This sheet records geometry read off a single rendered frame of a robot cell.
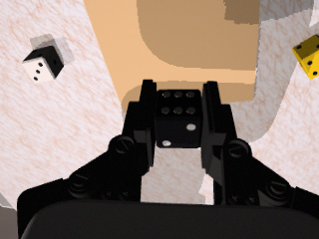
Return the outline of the yellow die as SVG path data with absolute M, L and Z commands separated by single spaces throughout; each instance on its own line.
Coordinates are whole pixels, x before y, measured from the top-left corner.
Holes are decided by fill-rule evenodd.
M 292 48 L 301 68 L 310 80 L 319 76 L 319 36 L 313 35 Z

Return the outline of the tan flat mat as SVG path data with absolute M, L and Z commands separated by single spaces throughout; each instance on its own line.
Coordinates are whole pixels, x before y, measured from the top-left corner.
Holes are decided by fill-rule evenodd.
M 253 101 L 260 0 L 83 1 L 124 113 L 143 79 Z

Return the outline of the white die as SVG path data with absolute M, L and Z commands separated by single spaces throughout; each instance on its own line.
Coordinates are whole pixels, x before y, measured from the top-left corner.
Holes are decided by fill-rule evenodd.
M 22 65 L 34 84 L 56 80 L 64 68 L 54 46 L 33 50 Z

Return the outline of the black die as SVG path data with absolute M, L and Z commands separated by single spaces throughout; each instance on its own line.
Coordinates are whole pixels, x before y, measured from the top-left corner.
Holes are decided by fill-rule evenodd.
M 158 90 L 154 121 L 158 148 L 200 148 L 201 91 Z

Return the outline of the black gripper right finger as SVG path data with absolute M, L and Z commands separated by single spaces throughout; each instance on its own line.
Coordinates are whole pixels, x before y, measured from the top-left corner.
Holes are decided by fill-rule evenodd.
M 201 168 L 213 179 L 213 205 L 278 206 L 319 219 L 319 195 L 292 187 L 237 138 L 231 106 L 221 103 L 217 81 L 203 84 L 201 101 Z

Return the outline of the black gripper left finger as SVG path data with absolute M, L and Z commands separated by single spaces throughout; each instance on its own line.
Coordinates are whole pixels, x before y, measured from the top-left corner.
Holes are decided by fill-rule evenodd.
M 68 178 L 26 189 L 19 195 L 18 239 L 39 210 L 59 201 L 141 201 L 142 176 L 154 166 L 156 99 L 157 82 L 143 79 L 140 100 L 129 102 L 122 134 L 110 140 L 107 151 Z

